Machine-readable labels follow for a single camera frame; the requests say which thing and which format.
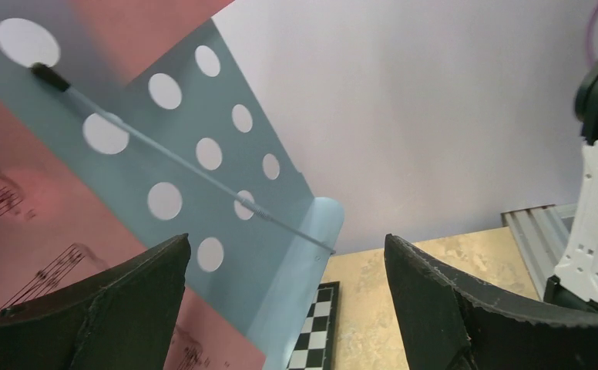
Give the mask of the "light blue music stand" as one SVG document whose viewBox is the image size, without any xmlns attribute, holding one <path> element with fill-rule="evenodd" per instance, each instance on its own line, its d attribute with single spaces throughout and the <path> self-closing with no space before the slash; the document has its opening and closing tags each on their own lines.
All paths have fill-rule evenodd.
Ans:
<svg viewBox="0 0 598 370">
<path fill-rule="evenodd" d="M 185 288 L 287 369 L 344 221 L 292 163 L 210 20 L 122 82 L 74 1 L 0 1 L 0 101 Z"/>
</svg>

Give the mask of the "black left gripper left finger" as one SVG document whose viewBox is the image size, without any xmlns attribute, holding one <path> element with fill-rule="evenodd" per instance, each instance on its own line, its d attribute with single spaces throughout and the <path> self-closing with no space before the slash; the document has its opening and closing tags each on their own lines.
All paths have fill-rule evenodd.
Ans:
<svg viewBox="0 0 598 370">
<path fill-rule="evenodd" d="M 161 369 L 185 289 L 186 234 L 0 313 L 0 369 Z"/>
</svg>

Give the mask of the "pink sheet music front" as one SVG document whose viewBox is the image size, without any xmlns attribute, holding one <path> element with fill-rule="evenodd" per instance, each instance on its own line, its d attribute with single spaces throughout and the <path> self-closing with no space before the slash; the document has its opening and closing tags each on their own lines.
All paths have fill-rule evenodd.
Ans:
<svg viewBox="0 0 598 370">
<path fill-rule="evenodd" d="M 122 82 L 130 82 L 231 0 L 80 0 L 72 4 Z"/>
</svg>

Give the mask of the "pink sheet music back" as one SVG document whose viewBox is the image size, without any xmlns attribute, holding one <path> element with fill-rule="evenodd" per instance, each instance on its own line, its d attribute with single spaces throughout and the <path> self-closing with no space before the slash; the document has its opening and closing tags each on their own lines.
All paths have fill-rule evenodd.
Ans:
<svg viewBox="0 0 598 370">
<path fill-rule="evenodd" d="M 0 313 L 147 251 L 0 101 Z M 264 354 L 185 288 L 161 369 L 260 369 Z"/>
</svg>

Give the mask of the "pink sheet music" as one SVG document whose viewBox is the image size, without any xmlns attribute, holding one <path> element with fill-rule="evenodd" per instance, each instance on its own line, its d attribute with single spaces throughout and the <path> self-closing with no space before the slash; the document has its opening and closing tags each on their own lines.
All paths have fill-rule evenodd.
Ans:
<svg viewBox="0 0 598 370">
<path fill-rule="evenodd" d="M 122 82 L 130 82 L 231 0 L 80 0 L 72 4 Z"/>
<path fill-rule="evenodd" d="M 0 313 L 147 251 L 0 101 Z M 185 288 L 161 369 L 260 369 L 264 354 Z"/>
</svg>

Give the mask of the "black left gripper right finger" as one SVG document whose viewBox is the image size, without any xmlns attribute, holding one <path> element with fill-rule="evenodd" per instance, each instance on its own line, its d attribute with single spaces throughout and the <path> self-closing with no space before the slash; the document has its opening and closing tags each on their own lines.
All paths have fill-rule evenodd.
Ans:
<svg viewBox="0 0 598 370">
<path fill-rule="evenodd" d="M 598 369 L 598 312 L 535 301 L 385 238 L 385 269 L 412 369 Z"/>
</svg>

